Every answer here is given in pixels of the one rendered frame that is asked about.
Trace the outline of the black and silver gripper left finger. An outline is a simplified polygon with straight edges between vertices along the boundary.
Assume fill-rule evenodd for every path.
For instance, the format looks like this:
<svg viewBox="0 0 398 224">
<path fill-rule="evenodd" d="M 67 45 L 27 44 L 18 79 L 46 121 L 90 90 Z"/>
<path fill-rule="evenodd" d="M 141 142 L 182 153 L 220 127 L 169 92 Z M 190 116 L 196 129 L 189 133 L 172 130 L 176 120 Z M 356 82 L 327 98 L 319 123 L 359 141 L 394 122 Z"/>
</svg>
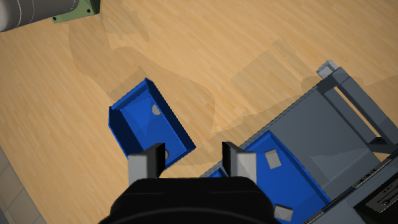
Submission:
<svg viewBox="0 0 398 224">
<path fill-rule="evenodd" d="M 141 153 L 128 155 L 128 184 L 138 179 L 159 178 L 166 167 L 165 143 L 156 143 Z"/>
</svg>

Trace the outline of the blue open-front bin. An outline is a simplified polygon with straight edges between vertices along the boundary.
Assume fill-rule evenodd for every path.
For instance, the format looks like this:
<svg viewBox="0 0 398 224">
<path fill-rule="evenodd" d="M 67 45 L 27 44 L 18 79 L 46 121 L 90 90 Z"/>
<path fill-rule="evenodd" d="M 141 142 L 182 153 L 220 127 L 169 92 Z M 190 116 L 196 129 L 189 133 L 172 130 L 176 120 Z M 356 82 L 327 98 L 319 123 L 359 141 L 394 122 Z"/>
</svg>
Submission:
<svg viewBox="0 0 398 224">
<path fill-rule="evenodd" d="M 270 169 L 264 152 L 272 149 L 276 149 L 282 166 Z M 331 202 L 299 160 L 270 130 L 243 150 L 257 154 L 257 185 L 269 197 L 273 208 L 276 203 L 294 210 L 291 222 L 276 218 L 282 224 L 302 224 Z"/>
<path fill-rule="evenodd" d="M 227 177 L 226 174 L 223 172 L 223 170 L 221 168 L 219 168 L 217 171 L 214 172 L 214 174 L 212 173 L 210 175 L 210 177 Z"/>
<path fill-rule="evenodd" d="M 152 112 L 154 103 L 161 115 Z M 108 126 L 127 160 L 131 153 L 165 143 L 169 158 L 164 170 L 196 149 L 153 81 L 147 78 L 109 106 Z"/>
</svg>

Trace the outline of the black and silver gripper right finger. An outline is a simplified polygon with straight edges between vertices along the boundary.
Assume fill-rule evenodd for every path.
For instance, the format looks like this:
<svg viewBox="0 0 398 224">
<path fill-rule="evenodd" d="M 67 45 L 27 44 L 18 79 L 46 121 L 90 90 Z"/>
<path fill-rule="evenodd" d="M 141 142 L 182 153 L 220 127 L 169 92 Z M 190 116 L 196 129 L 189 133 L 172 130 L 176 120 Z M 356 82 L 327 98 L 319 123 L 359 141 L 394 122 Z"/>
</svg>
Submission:
<svg viewBox="0 0 398 224">
<path fill-rule="evenodd" d="M 222 142 L 222 166 L 228 176 L 248 177 L 257 184 L 257 154 L 234 143 Z"/>
</svg>

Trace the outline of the dark grey metal shelf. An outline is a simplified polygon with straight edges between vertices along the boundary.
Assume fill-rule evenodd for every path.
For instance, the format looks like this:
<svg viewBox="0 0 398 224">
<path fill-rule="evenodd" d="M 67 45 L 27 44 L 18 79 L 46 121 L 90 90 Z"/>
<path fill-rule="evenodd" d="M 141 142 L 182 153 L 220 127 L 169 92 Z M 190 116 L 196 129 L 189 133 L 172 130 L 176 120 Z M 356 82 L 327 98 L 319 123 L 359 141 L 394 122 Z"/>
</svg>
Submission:
<svg viewBox="0 0 398 224">
<path fill-rule="evenodd" d="M 246 148 L 270 130 L 334 199 L 302 224 L 366 224 L 353 207 L 398 172 L 398 128 L 331 59 L 316 73 L 321 82 L 239 147 Z M 373 152 L 391 155 L 380 162 Z"/>
</svg>

